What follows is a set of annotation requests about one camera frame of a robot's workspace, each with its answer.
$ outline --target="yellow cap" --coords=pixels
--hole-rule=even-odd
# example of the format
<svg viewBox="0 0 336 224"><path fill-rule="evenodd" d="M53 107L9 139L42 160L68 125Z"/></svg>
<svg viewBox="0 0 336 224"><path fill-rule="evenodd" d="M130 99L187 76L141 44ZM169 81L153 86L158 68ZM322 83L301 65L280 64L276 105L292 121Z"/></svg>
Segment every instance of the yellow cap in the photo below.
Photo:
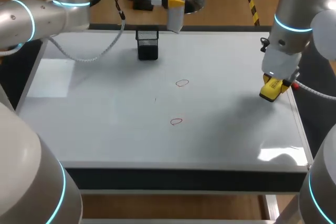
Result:
<svg viewBox="0 0 336 224"><path fill-rule="evenodd" d="M168 8L176 8L184 6L183 0L168 0Z"/></svg>

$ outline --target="yellow object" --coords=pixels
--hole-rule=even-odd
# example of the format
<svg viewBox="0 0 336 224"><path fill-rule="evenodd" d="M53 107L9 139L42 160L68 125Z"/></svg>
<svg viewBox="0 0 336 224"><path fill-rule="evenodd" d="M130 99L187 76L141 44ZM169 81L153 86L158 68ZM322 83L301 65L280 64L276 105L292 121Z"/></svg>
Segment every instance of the yellow object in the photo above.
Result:
<svg viewBox="0 0 336 224"><path fill-rule="evenodd" d="M281 93L285 93L287 91L287 89L289 89L288 86L282 85L282 87L281 87Z"/></svg>
<svg viewBox="0 0 336 224"><path fill-rule="evenodd" d="M168 8L176 8L184 6L183 0L168 0Z"/></svg>
<svg viewBox="0 0 336 224"><path fill-rule="evenodd" d="M267 101L274 102L275 99L277 99L281 93L282 93L282 80L278 80L272 77L261 88L259 95L262 98L266 99Z"/></svg>
<svg viewBox="0 0 336 224"><path fill-rule="evenodd" d="M271 76L268 76L266 74L263 75L264 84L266 84L269 81L269 79L271 79Z"/></svg>

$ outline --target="yellow and black warning tape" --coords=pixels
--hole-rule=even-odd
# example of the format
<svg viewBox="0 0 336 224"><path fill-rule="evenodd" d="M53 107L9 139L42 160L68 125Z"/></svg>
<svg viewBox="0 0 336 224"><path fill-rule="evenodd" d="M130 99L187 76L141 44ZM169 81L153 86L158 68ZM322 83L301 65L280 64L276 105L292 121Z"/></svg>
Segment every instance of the yellow and black warning tape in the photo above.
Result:
<svg viewBox="0 0 336 224"><path fill-rule="evenodd" d="M248 0L248 4L252 13L254 26L260 26L259 16L257 13L256 5L253 0Z"/></svg>

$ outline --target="red drawn ellipse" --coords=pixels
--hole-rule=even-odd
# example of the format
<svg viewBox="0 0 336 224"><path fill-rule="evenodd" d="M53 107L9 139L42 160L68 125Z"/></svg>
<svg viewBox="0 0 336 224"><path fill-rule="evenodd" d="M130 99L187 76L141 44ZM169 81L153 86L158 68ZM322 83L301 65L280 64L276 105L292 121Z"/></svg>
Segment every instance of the red drawn ellipse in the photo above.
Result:
<svg viewBox="0 0 336 224"><path fill-rule="evenodd" d="M172 126L175 126L175 125L177 125L177 124L179 124L179 123L182 123L182 119L181 118L174 118L174 119L172 119L171 121L170 121L170 124L172 125Z"/></svg>
<svg viewBox="0 0 336 224"><path fill-rule="evenodd" d="M188 80L180 80L180 81L177 81L175 84L179 87L183 87L183 86L186 86L188 83L189 83Z"/></svg>

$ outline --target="cable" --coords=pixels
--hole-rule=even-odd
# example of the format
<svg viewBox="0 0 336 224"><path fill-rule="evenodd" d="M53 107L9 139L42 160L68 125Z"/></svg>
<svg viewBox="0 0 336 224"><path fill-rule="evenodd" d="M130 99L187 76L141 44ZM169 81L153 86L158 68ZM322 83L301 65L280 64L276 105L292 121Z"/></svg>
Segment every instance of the cable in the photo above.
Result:
<svg viewBox="0 0 336 224"><path fill-rule="evenodd" d="M113 42L104 50L104 52L102 52L99 56L96 56L94 58L91 58L91 59L80 59L80 58L75 58L69 54L67 54L62 46L56 42L53 38L49 37L48 39L50 40L51 43L53 43L57 48L58 50L61 51L62 54L64 54L66 57L68 57L69 59L71 60L74 60L74 61L77 61L77 62L83 62L83 63L91 63L91 62L94 62L96 60L99 60L102 56L104 56L118 41L118 39L120 38L121 34L123 33L125 29L125 20L122 20L121 22L121 29L120 31L118 32L117 36L115 37L115 39L113 40Z"/></svg>
<svg viewBox="0 0 336 224"><path fill-rule="evenodd" d="M299 87L303 88L304 90L307 90L308 92L311 92L311 93L313 93L313 94L315 94L315 95L317 95L317 96L319 96L319 97L326 98L326 99L328 99L328 100L336 101L336 97L332 97L331 95L327 95L327 94L322 94L322 93L320 93L320 92L318 92L318 91L316 91L316 90L314 90L314 89L311 89L310 87L308 87L308 86L302 84L302 83L299 82L299 81L295 81L295 83L296 83L297 85L299 85Z"/></svg>
<svg viewBox="0 0 336 224"><path fill-rule="evenodd" d="M4 52L0 51L0 56L9 56L9 55L15 54L22 48L23 45L24 44L19 44L16 46L16 48L9 50L9 51L4 51Z"/></svg>
<svg viewBox="0 0 336 224"><path fill-rule="evenodd" d="M48 37L48 39L50 40L51 43L53 43L57 48L58 50L61 51L61 53L66 56L67 58L71 59L71 60L74 60L74 61L77 61L77 62L83 62L83 63L91 63L91 62L94 62L96 60L99 60L102 56L104 56L116 43L117 41L119 40L121 34L123 33L124 29L125 29L125 24L126 24L126 17L125 17L125 14L124 12L121 10L120 6L119 6L119 3L118 3L118 0L114 0L115 1L115 6L119 12L119 15L120 15L120 18L121 18L121 28L120 28L120 31L118 32L117 36L115 37L115 39L112 41L112 43L104 50L104 52L102 52L99 56L96 56L94 58L91 58L91 59L80 59L80 58L75 58L71 55L69 55L68 53L66 53L62 46L57 42L55 41L52 37Z"/></svg>

